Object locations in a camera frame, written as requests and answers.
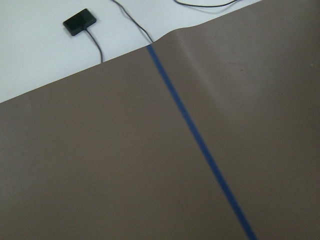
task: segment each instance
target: blue line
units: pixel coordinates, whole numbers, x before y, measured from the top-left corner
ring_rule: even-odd
[[[198,146],[200,147],[202,154],[204,155],[207,163],[209,164],[216,180],[218,181],[225,197],[227,198],[229,204],[231,205],[236,217],[238,218],[243,230],[245,231],[248,239],[250,240],[257,240],[257,237],[252,230],[247,218],[245,217],[243,211],[241,210],[235,196],[231,192],[226,180],[224,179],[224,176],[222,175],[220,169],[218,168],[218,165],[216,164],[214,158],[212,157],[206,143],[204,142],[203,138],[201,137],[196,125],[194,124],[193,120],[191,119],[186,107],[184,106],[181,98],[179,97],[174,85],[172,84],[169,76],[167,75],[164,67],[162,66],[154,48],[151,45],[148,45],[146,47],[149,51],[150,56],[152,57],[152,60],[154,64],[156,65],[160,75],[162,76],[169,92],[171,93],[177,107],[179,108],[184,120],[186,121],[187,125],[189,126],[189,129],[191,130],[193,137],[195,141],[197,142]]]

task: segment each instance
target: black cable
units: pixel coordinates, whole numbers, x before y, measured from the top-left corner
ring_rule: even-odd
[[[90,37],[91,37],[92,40],[94,41],[96,47],[99,49],[100,58],[101,58],[101,63],[103,63],[103,62],[104,62],[104,56],[103,56],[103,54],[102,54],[102,51],[101,51],[101,48],[100,48],[99,44],[97,43],[97,41],[95,40],[95,38],[91,35],[91,33],[88,31],[88,29],[85,28],[84,30],[90,35]]]
[[[134,20],[134,18],[132,16],[130,16],[130,14],[127,12],[127,10],[124,8],[124,6],[122,6],[119,2],[117,2],[116,0],[111,0],[112,2],[114,2],[115,4],[117,4],[124,12],[125,14],[132,20],[132,22],[134,22],[134,24],[140,28],[142,31],[144,31],[144,33],[148,36],[148,38],[150,39],[151,43],[154,43],[153,39],[150,37],[149,33],[142,27],[139,25],[139,23],[136,22],[136,20]]]
[[[184,3],[184,2],[180,2],[178,0],[173,0],[174,2],[176,2],[177,4],[180,5],[184,5],[184,6],[189,6],[189,7],[198,7],[198,8],[220,8],[220,7],[224,7],[227,6],[229,4],[233,4],[234,2],[238,1],[238,0],[233,0],[230,2],[227,2],[225,4],[221,4],[221,5],[194,5],[194,4],[189,4],[189,3]]]

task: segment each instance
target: cord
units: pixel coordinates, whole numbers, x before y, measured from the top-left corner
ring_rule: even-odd
[[[154,43],[153,39],[151,38],[151,36],[149,35],[149,33],[141,26],[139,25],[139,23],[136,22],[136,20],[130,16],[130,14],[127,12],[127,10],[124,8],[124,6],[122,6],[119,2],[117,2],[116,0],[111,0],[112,2],[114,2],[115,4],[117,4],[124,12],[125,14],[132,20],[132,22],[138,27],[140,28],[142,31],[144,31],[144,33],[147,35],[147,37],[150,39],[151,43]]]
[[[88,31],[87,28],[85,28],[84,30],[90,35],[90,37],[91,37],[92,40],[94,41],[96,47],[99,49],[100,58],[101,58],[101,63],[103,63],[103,62],[104,62],[104,56],[103,56],[103,53],[102,53],[102,51],[101,51],[101,48],[100,48],[99,44],[97,43],[97,41],[96,41],[95,38],[91,35],[91,33]]]
[[[184,2],[180,2],[178,0],[173,0],[175,3],[180,4],[180,5],[184,5],[184,6],[189,6],[189,7],[197,7],[197,8],[219,8],[219,7],[224,7],[227,6],[229,4],[233,4],[234,2],[238,1],[238,0],[233,0],[230,1],[228,3],[225,4],[221,4],[221,5],[194,5],[194,4],[189,4],[189,3],[184,3]]]

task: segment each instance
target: white surface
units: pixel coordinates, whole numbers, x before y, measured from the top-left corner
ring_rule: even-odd
[[[172,0],[118,0],[154,40],[172,30],[199,25],[258,1],[240,0],[221,8],[192,8]],[[88,29],[99,42],[104,61],[149,44],[110,0],[2,0],[0,103],[99,63],[98,49],[87,33],[72,37],[62,24],[85,8],[97,18]]]

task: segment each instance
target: blue stripe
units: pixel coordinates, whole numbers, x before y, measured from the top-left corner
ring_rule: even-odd
[[[149,54],[152,57],[154,64],[156,65],[160,75],[162,76],[169,92],[171,93],[171,96],[173,97],[173,99],[174,99],[177,107],[179,108],[184,120],[186,121],[190,131],[192,132],[195,141],[197,142],[199,148],[201,149],[203,156],[205,157],[207,163],[209,164],[216,180],[218,181],[225,197],[227,198],[229,204],[231,205],[231,207],[232,207],[237,219],[239,220],[243,230],[245,231],[248,239],[257,240],[257,237],[256,237],[254,231],[252,230],[252,228],[251,228],[247,218],[245,217],[243,211],[241,210],[235,196],[231,192],[224,176],[222,175],[220,169],[218,168],[216,161],[212,157],[206,143],[204,142],[202,136],[200,135],[195,123],[191,119],[186,107],[184,106],[181,98],[179,97],[179,95],[178,95],[175,87],[173,86],[169,76],[167,75],[164,67],[162,66],[154,48],[151,45],[148,45],[146,48],[148,49]]]

